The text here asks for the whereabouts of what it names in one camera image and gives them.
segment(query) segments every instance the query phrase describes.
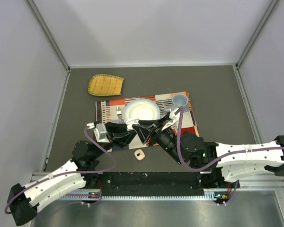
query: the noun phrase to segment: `metal frame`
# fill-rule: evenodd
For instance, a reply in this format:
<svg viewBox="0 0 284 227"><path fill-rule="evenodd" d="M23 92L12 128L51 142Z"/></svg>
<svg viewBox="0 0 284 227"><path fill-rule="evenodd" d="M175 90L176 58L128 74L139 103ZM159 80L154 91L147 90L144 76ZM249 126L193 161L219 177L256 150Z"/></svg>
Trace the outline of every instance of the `metal frame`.
<svg viewBox="0 0 284 227"><path fill-rule="evenodd" d="M48 39L49 43L51 44L54 52L56 53L57 57L59 58L59 60L61 61L62 65L64 66L64 68L67 70L67 76L64 82L64 86L61 92L61 97L60 97L60 101L59 104L57 106L57 111L56 111L56 115L55 115L55 119L54 119L54 123L53 123L53 128L52 128L52 132L50 135L50 138L48 140L48 144L47 144L47 151L46 151L46 159L44 162L44 167L47 164L47 160L50 154L50 150L51 150L51 146L53 143L53 137L55 134L55 130L56 130L56 126L58 123L58 118L60 115L60 111L61 111L61 107L62 107L62 103L63 103L63 99L64 99L64 95L65 95L65 90L67 87L67 83L68 83L68 79L70 76L70 72L71 72L71 68L69 67L66 59L64 58L60 48L58 47L56 41L53 38L53 35L51 34L48 26L46 25L40 11L38 10L38 7L36 6L34 0L26 0L26 2L28 3L29 7L32 10L32 13L34 14L35 18L37 19L41 29L44 31L44 34L46 36L46 38ZM261 132L260 129L258 127L257 124L257 120L255 117L255 114L253 112L252 109L252 104L250 101L250 98L248 96L248 93L246 91L245 85L244 85L244 80L243 80L243 76L242 73L240 71L240 67L241 65L244 63L245 59L248 56L248 53L250 52L252 46L254 45L255 41L257 40L259 34L261 33L263 27L265 26L265 24L268 22L269 18L271 17L271 15L273 14L273 12L275 11L278 3L280 2L280 0L272 0L267 11L265 12L263 18L261 19L259 25L257 26L255 32L253 33L251 39L249 40L246 48L244 49L238 63L236 65L233 66L235 75L236 75L236 79L241 91L241 95L243 98L243 102L245 105L245 108L247 110L247 114L248 114L248 118L252 127L252 131L253 134L255 136L255 140L257 143L261 143L262 142L262 137L261 137ZM42 176L46 175L46 173L33 173L32 176L32 181L35 181L39 178L41 178ZM280 206L280 211L282 213L283 219L284 219L284 179L282 177L275 177L273 175L264 175L261 176L261 179L257 178L257 176L253 176L250 178L246 178L244 180L240 181L241 184L241 188L238 189L239 191L243 191L243 190L252 190L252 191L275 191L276 194L276 198L278 201L278 204Z"/></svg>
<svg viewBox="0 0 284 227"><path fill-rule="evenodd" d="M100 68L135 68L135 67L168 67L168 66L221 66L233 65L236 62L227 63L166 63L166 64L122 64L122 65L91 65L91 66L72 66L72 69L100 69Z"/></svg>
<svg viewBox="0 0 284 227"><path fill-rule="evenodd" d="M41 29L44 31L44 34L45 34L48 42L52 46L54 52L56 53L57 57L61 61L64 68L69 71L71 68L69 67L68 63L66 62L66 59L64 58L60 48L58 47L55 39L53 38L51 31L49 30L49 28L47 27L43 17L41 16L41 13L40 13L37 5L35 4L34 0L26 0L26 2L28 3L30 9L32 10L32 13L35 16L35 18L37 19L39 25L41 26Z"/></svg>
<svg viewBox="0 0 284 227"><path fill-rule="evenodd" d="M58 124L58 120L59 120L59 116L60 116L60 112L61 112L61 108L62 108L62 104L63 104L68 80L70 78L70 74L71 74L71 70L69 70L67 72L67 75L65 77L65 81L63 83L63 89L61 90L61 93L59 95L60 99L59 99L59 103L58 103L58 106L57 106L56 111L55 111L55 115L54 115L55 118L54 118L54 121L53 121L53 124L52 124L51 134L49 136L49 139L48 139L48 142L47 142L47 145L46 145L46 153L45 153L45 158L44 158L44 162L43 162L43 166L42 166L42 171L45 171L45 169L46 169L46 165L48 163L49 155L50 155L51 150L52 150L53 138L54 138L55 133L56 133L57 124Z"/></svg>
<svg viewBox="0 0 284 227"><path fill-rule="evenodd" d="M280 2L280 0L272 0L268 9L266 10L264 16L262 17L259 25L257 26L254 34L252 35L252 37L250 38L247 46L245 47L242 55L239 58L239 61L237 63L238 67L241 67L241 65L243 64L243 62L245 61L251 47L254 45L256 39L258 38L259 34L261 33L262 29L264 28L265 24L268 22L268 19L270 18L270 16L272 15L272 13L274 12L274 10L276 9L278 3Z"/></svg>

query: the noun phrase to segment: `fork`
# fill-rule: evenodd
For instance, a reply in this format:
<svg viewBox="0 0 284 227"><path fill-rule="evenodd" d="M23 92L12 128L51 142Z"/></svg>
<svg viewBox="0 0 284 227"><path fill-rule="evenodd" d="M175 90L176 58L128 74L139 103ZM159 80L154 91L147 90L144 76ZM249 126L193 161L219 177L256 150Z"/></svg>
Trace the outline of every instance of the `fork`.
<svg viewBox="0 0 284 227"><path fill-rule="evenodd" d="M119 122L122 123L122 112L121 112L121 107L116 108L117 116L119 118Z"/></svg>

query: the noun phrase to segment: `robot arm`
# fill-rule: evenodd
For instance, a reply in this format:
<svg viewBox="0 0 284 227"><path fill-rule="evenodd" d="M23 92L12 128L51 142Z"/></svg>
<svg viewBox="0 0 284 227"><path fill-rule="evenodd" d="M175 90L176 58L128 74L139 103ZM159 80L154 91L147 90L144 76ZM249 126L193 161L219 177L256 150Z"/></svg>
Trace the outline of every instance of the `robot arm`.
<svg viewBox="0 0 284 227"><path fill-rule="evenodd" d="M180 164L176 149L177 136L170 128L178 120L176 112L168 112L166 116L155 121L132 120L129 125L108 122L90 123L95 137L105 150L113 146L125 147L138 135L143 143L153 146L158 143L175 161ZM277 137L267 144L227 145L215 142L204 142L202 137L184 132L181 137L181 154L185 162L190 161L191 168L201 168L215 158L227 153L230 156L221 158L216 164L210 165L204 172L197 172L198 184L201 188L216 188L233 183L248 175L274 173L284 176L284 136ZM236 150L264 148L264 151L233 154ZM8 202L23 189L28 189L10 205L9 209L17 226L32 220L38 212L56 199L79 188L96 186L101 175L87 174L82 171L93 171L98 165L97 158L103 152L95 145L86 141L78 141L74 147L73 158L63 166L48 174L35 185L33 182L21 186L14 185L9 194Z"/></svg>

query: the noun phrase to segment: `metal beam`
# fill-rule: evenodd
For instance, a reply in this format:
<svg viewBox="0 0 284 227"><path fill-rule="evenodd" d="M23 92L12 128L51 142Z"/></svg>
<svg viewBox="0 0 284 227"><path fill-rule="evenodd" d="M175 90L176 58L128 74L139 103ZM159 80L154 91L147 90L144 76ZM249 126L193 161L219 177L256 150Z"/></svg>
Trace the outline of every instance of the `metal beam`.
<svg viewBox="0 0 284 227"><path fill-rule="evenodd" d="M54 121L53 121L53 124L52 124L51 135L48 138L48 141L47 141L47 144L46 144L46 155L45 155L45 158L44 158L42 171L46 170L46 165L47 165L47 162L48 162L48 159L49 159L49 155L50 155L51 150L52 150L53 138L54 138L55 133L56 133L57 124L58 124L58 120L59 120L59 116L60 116L60 112L61 112L61 108L62 108L62 104L63 104L63 100L64 100L64 96L65 96L68 80L70 78L70 74L71 74L71 70L68 70L67 71L67 75L65 77L64 84L63 84L63 88L62 88L61 93L59 95L60 99L59 99L58 105L56 107L55 118L54 118Z"/></svg>
<svg viewBox="0 0 284 227"><path fill-rule="evenodd" d="M31 182L37 181L49 173L35 172L32 175ZM95 189L82 189L78 191L91 191ZM205 192L224 192L226 189L204 189ZM245 177L240 180L238 191L284 191L284 178L273 174L256 175Z"/></svg>
<svg viewBox="0 0 284 227"><path fill-rule="evenodd" d="M261 136L261 133L260 133L260 129L258 127L256 117L255 117L255 114L254 114L252 106L251 106L250 98L249 98L247 91L246 91L246 88L245 88L245 84L244 84L244 81L243 81L243 78L242 78L241 71L238 69L237 66L233 66L233 70L234 70L234 73L235 73L235 76L236 76L236 79L237 79L237 82L238 82L238 85L239 85L239 89L240 89L240 92L241 92L241 95L242 95L243 103L245 105L245 109L246 109L247 116L248 116L248 119L249 119L249 122L250 122L250 126L251 126L252 132L253 132L254 137L255 137L255 141L256 141L256 143L262 143L263 140L262 140L262 136Z"/></svg>
<svg viewBox="0 0 284 227"><path fill-rule="evenodd" d="M277 4L280 2L280 0L272 0L268 9L266 10L264 16L262 17L259 25L257 26L254 34L252 35L251 39L249 40L247 46L245 47L241 57L239 58L239 61L237 63L237 66L240 68L241 65L243 64L243 62L245 61L250 49L252 48L252 46L254 45L256 39L258 38L259 34L261 33L263 27L265 26L265 24L267 23L268 19L270 18L270 16L272 15L272 13L274 12L274 10L277 7Z"/></svg>
<svg viewBox="0 0 284 227"><path fill-rule="evenodd" d="M57 57L59 58L59 60L61 61L62 65L64 66L64 68L66 70L70 70L71 68L69 67L68 63L66 62L62 52L60 51L56 41L53 38L52 33L50 32L50 30L47 27L44 19L42 18L41 13L40 13L37 5L35 4L34 0L26 0L26 2L28 3L29 7L31 8L32 13L34 14L35 18L37 19L41 29L43 30L47 40L51 44L53 50L55 51L55 53L56 53Z"/></svg>

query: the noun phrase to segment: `small beige object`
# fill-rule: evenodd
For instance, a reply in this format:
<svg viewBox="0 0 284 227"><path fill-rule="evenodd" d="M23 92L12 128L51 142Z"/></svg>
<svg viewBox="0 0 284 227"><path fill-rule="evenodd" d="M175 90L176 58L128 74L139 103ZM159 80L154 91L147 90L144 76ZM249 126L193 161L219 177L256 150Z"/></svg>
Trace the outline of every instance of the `small beige object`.
<svg viewBox="0 0 284 227"><path fill-rule="evenodd" d="M119 96L124 78L108 74L97 74L89 82L89 93L93 96Z"/></svg>
<svg viewBox="0 0 284 227"><path fill-rule="evenodd" d="M144 152L143 152L141 149L136 150L136 151L134 152L134 156L135 156L136 159L138 159L139 161L141 161L142 159L145 158L145 154L144 154Z"/></svg>

